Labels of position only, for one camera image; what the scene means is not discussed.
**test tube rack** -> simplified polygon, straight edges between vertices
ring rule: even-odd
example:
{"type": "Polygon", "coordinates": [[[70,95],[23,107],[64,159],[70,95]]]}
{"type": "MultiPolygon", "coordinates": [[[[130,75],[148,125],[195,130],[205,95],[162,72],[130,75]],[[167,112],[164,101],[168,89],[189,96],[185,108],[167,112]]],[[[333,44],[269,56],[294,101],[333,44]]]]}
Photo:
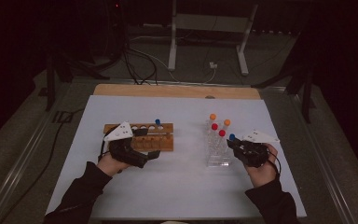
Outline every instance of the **test tube rack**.
{"type": "MultiPolygon", "coordinates": [[[[105,124],[103,133],[109,132],[119,124],[105,124]]],[[[148,129],[147,135],[134,136],[131,147],[136,151],[173,151],[173,124],[172,123],[132,123],[133,130],[148,129]]]]}

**black sleeve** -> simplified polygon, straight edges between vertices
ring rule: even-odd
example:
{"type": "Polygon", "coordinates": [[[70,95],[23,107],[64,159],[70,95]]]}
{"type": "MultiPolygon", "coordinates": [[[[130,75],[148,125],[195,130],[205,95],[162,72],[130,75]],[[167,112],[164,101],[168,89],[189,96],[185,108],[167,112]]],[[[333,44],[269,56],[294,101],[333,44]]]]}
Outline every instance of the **black sleeve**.
{"type": "Polygon", "coordinates": [[[98,196],[112,179],[94,163],[88,161],[84,174],[72,182],[62,197],[60,205],[45,216],[45,224],[76,223],[87,224],[98,196]]]}
{"type": "Polygon", "coordinates": [[[266,223],[299,223],[295,200],[290,193],[282,191],[279,177],[259,188],[246,190],[245,193],[266,223]]]}

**hand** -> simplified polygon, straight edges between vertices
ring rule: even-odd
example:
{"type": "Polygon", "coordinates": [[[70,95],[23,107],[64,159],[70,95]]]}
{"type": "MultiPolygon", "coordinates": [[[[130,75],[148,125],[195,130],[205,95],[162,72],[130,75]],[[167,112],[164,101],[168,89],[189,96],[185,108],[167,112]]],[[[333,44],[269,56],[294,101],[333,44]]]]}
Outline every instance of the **hand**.
{"type": "Polygon", "coordinates": [[[125,162],[113,159],[110,153],[107,152],[98,162],[97,167],[100,168],[107,175],[113,176],[119,171],[129,168],[130,165],[125,162]]]}
{"type": "MultiPolygon", "coordinates": [[[[269,153],[275,156],[278,155],[278,151],[270,144],[265,144],[268,147],[269,153]]],[[[275,164],[275,157],[269,155],[268,160],[275,164]]],[[[261,187],[275,179],[276,170],[269,162],[264,163],[262,166],[255,168],[245,165],[245,169],[251,177],[252,184],[255,188],[261,187]]]]}

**dark background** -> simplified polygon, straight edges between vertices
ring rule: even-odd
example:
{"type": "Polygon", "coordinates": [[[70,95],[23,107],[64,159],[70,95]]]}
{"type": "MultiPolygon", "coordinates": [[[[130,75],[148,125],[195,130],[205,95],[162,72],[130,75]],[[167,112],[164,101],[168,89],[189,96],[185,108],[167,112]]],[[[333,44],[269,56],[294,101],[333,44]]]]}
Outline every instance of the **dark background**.
{"type": "MultiPolygon", "coordinates": [[[[178,9],[197,13],[202,8],[215,15],[219,7],[222,15],[242,13],[240,7],[230,11],[225,5],[243,1],[204,2],[185,0],[179,2],[178,9]]],[[[130,24],[170,23],[170,1],[132,0],[125,4],[130,24]]],[[[76,57],[87,57],[90,49],[83,47],[90,37],[79,29],[85,24],[75,5],[76,1],[0,1],[0,128],[34,89],[32,78],[46,68],[48,43],[62,45],[76,57]],[[68,41],[73,40],[71,35],[78,37],[77,42],[68,41]]],[[[315,62],[314,84],[321,87],[358,158],[358,1],[266,1],[259,6],[253,28],[258,34],[299,35],[303,30],[288,60],[315,62]]]]}

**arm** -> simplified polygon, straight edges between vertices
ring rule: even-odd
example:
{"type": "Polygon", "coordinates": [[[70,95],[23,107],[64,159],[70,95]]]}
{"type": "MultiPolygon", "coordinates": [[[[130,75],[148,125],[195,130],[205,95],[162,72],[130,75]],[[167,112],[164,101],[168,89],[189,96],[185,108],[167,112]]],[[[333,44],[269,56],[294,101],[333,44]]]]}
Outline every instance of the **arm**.
{"type": "MultiPolygon", "coordinates": [[[[278,154],[271,145],[268,145],[268,150],[275,156],[278,154]]],[[[273,155],[269,155],[268,159],[274,164],[273,155]]],[[[299,223],[295,201],[290,193],[282,191],[279,174],[272,164],[266,162],[258,168],[245,166],[255,187],[246,190],[245,193],[256,205],[266,223],[299,223]]]]}
{"type": "Polygon", "coordinates": [[[104,186],[113,175],[128,167],[128,164],[114,160],[110,154],[103,156],[97,165],[88,161],[84,174],[72,182],[60,205],[45,216],[44,223],[88,223],[92,206],[103,194],[104,186]]]}

